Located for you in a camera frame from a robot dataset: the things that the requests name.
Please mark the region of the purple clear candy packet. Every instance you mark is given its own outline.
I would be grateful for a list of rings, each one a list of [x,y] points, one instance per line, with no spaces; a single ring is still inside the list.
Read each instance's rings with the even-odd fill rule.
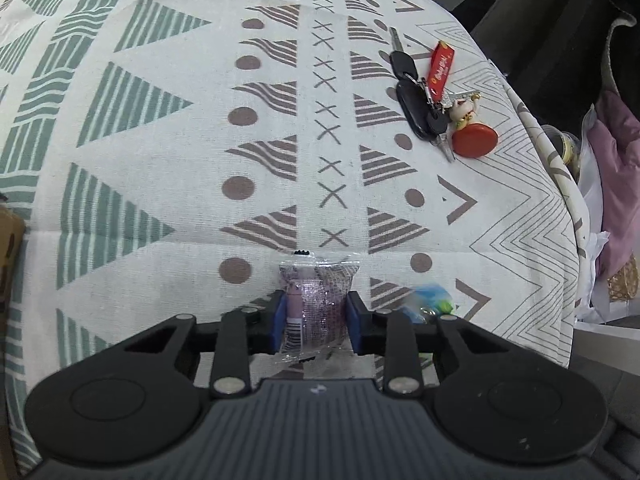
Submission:
[[[359,260],[296,250],[278,269],[286,302],[283,359],[305,361],[341,347],[347,332],[346,298]]]

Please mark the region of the blue candy packet upper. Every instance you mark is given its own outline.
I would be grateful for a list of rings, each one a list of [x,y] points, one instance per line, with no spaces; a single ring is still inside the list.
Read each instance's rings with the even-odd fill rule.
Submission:
[[[404,299],[399,309],[413,324],[426,324],[432,318],[453,314],[454,310],[456,307],[450,293],[437,284],[417,287]]]

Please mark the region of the black car key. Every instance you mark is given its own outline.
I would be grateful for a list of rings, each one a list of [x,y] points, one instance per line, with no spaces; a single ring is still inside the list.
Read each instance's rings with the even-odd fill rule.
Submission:
[[[397,29],[390,28],[392,50],[388,57],[397,78],[396,96],[413,133],[421,140],[439,148],[448,162],[454,161],[448,140],[449,118],[441,105],[436,104],[419,77],[413,58],[404,51]]]

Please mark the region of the lucky cat key charm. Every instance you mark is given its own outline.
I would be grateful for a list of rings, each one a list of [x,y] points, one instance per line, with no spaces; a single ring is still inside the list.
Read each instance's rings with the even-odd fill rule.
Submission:
[[[448,115],[457,130],[461,130],[475,122],[475,116],[480,107],[480,92],[462,92],[450,94],[449,97]]]

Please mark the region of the patterned bed cover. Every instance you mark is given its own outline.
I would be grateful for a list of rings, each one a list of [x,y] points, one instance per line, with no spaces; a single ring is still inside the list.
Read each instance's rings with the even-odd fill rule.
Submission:
[[[448,162],[413,133],[391,27],[448,118],[480,92],[492,152]],[[21,474],[40,380],[178,312],[260,306],[296,250],[358,259],[372,309],[437,284],[570,360],[585,204],[432,0],[1,0],[1,189],[26,224],[4,350]]]

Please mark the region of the yellow tape roll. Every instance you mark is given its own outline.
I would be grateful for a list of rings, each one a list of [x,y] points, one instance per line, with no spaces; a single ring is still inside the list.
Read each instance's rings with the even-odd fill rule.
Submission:
[[[553,144],[566,166],[576,166],[579,162],[580,141],[573,133],[561,131],[552,125],[543,125],[542,130]]]

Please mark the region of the brown cardboard box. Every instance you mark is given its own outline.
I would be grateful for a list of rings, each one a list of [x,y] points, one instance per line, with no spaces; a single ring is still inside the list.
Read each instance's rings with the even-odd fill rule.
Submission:
[[[24,232],[24,220],[2,205],[0,214],[1,310],[4,310],[10,302],[12,278]]]

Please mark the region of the pink clothing pile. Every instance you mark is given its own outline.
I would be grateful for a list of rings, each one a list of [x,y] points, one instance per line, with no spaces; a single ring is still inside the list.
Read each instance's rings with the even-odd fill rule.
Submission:
[[[598,259],[598,275],[612,278],[639,240],[639,121],[616,93],[605,90],[587,139],[600,171],[602,229],[610,233]]]

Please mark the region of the black jacket on chair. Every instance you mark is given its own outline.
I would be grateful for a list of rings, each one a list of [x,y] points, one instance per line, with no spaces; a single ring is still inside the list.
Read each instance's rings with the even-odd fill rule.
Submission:
[[[606,37],[618,18],[623,32],[618,82],[639,94],[639,0],[495,0],[472,36],[535,117],[576,130],[602,88]]]

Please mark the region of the red round keychain charm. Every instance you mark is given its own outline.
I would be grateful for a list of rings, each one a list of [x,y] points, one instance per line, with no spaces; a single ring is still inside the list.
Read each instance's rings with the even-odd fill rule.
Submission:
[[[457,156],[480,158],[492,152],[498,141],[498,133],[493,128],[473,122],[452,134],[451,147]]]

